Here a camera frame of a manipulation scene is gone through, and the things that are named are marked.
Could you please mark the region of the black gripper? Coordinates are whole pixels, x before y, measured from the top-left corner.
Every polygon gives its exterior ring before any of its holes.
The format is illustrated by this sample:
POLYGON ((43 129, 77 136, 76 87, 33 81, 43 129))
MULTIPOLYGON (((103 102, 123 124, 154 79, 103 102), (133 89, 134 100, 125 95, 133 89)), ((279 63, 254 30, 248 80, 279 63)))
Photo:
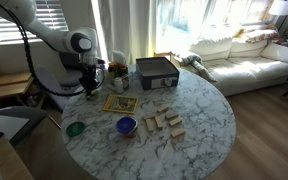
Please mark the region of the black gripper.
POLYGON ((91 95, 92 91, 97 87, 96 66, 87 65, 83 68, 82 77, 79 79, 80 84, 85 88, 86 94, 91 95))

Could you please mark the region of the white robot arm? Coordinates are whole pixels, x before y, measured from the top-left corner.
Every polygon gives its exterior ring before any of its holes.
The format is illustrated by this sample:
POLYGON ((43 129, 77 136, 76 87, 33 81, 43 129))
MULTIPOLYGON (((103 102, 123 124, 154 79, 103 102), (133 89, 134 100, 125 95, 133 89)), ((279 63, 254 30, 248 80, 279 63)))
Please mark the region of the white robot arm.
POLYGON ((100 86, 96 79, 97 65, 101 63, 101 59, 97 56, 96 31, 90 27, 80 27, 73 31, 50 29, 36 17, 36 10, 35 0, 0 0, 0 17, 16 24, 24 41, 27 64, 32 76, 45 91, 58 96, 67 96, 49 89, 36 75, 27 31, 42 39, 54 51, 78 54, 82 60, 80 68, 82 77, 79 82, 83 90, 76 94, 86 93, 87 96, 93 96, 95 90, 100 86))

